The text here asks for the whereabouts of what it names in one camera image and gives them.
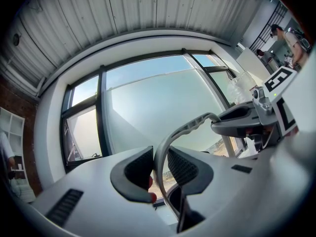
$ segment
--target ceiling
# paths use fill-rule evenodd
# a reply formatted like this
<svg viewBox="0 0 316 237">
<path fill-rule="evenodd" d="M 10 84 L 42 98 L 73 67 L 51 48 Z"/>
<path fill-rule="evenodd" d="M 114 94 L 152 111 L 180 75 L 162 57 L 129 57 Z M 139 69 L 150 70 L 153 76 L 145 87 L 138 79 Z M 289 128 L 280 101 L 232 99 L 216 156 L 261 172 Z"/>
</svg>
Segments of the ceiling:
<svg viewBox="0 0 316 237">
<path fill-rule="evenodd" d="M 257 4 L 257 0 L 28 0 L 2 44 L 0 72 L 9 65 L 36 88 L 81 50 L 134 30 L 185 29 L 236 42 Z M 13 45 L 15 34 L 20 36 L 18 46 Z"/>
</svg>

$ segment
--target pipe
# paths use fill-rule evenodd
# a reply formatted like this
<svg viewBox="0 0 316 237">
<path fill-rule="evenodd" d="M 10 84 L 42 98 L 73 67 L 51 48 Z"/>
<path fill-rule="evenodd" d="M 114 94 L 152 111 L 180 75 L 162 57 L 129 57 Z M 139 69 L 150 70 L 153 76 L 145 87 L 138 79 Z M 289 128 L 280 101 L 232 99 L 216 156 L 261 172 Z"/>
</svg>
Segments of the pipe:
<svg viewBox="0 0 316 237">
<path fill-rule="evenodd" d="M 24 86 L 26 86 L 26 88 L 29 89 L 29 90 L 25 89 L 26 91 L 28 91 L 32 96 L 38 96 L 39 91 L 40 91 L 40 89 L 45 81 L 45 77 L 42 77 L 37 88 L 35 88 L 27 80 L 25 80 L 19 73 L 17 73 L 16 70 L 10 66 L 9 62 L 7 62 L 1 55 L 0 55 L 0 61 L 1 61 L 2 65 L 5 67 L 5 70 L 2 69 L 2 71 L 11 80 L 15 81 L 15 79 L 18 79 Z"/>
</svg>

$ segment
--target vent grille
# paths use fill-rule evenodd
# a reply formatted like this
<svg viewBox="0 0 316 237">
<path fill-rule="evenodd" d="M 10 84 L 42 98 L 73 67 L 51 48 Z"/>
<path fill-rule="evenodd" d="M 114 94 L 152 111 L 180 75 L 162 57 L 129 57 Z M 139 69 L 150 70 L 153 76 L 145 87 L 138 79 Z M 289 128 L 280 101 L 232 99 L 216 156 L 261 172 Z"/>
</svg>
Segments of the vent grille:
<svg viewBox="0 0 316 237">
<path fill-rule="evenodd" d="M 47 218 L 56 225 L 63 227 L 67 222 L 70 214 L 74 210 L 83 192 L 77 190 L 69 190 L 63 197 L 54 205 L 47 214 Z"/>
</svg>

